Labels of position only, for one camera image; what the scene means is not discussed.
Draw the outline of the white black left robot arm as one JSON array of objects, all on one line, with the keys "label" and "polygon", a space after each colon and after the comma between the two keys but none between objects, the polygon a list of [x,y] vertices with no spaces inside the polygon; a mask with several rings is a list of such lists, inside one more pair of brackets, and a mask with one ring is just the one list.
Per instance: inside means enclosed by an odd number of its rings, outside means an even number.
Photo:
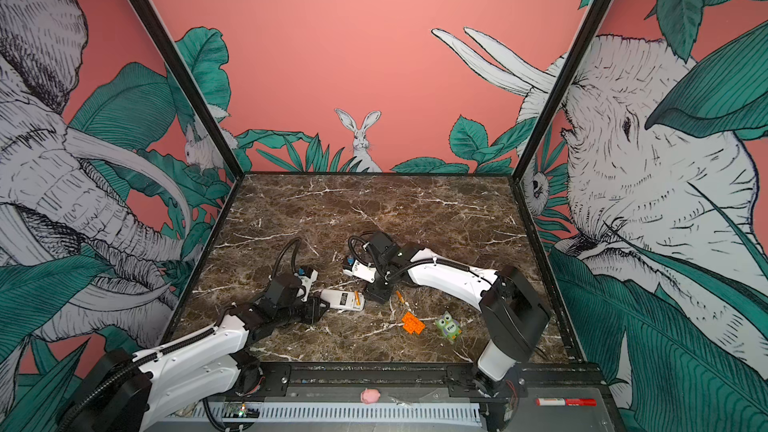
[{"label": "white black left robot arm", "polygon": [[60,431],[144,431],[178,409],[263,382],[249,351],[275,329],[314,324],[329,304],[312,291],[318,273],[303,268],[270,280],[255,299],[227,307],[213,324],[158,347],[108,353],[60,408]]}]

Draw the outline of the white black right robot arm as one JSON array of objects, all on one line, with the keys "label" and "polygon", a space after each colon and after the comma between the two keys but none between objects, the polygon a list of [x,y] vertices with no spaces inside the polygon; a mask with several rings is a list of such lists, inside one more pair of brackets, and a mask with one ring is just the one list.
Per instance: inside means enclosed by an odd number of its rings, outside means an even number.
[{"label": "white black right robot arm", "polygon": [[363,249],[373,269],[365,289],[368,299],[385,302],[395,286],[408,279],[480,312],[489,337],[476,362],[476,380],[483,386],[503,382],[511,369],[534,354],[551,312],[519,269],[481,269],[413,245],[368,242]]}]

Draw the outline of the white red remote control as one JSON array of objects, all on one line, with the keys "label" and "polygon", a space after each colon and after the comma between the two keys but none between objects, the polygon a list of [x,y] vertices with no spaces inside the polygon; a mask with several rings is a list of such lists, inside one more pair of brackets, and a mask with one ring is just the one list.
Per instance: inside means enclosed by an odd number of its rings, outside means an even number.
[{"label": "white red remote control", "polygon": [[320,298],[327,301],[330,304],[331,309],[360,312],[364,309],[365,298],[359,292],[362,299],[362,306],[356,307],[354,292],[341,291],[336,289],[324,289],[320,293]]}]

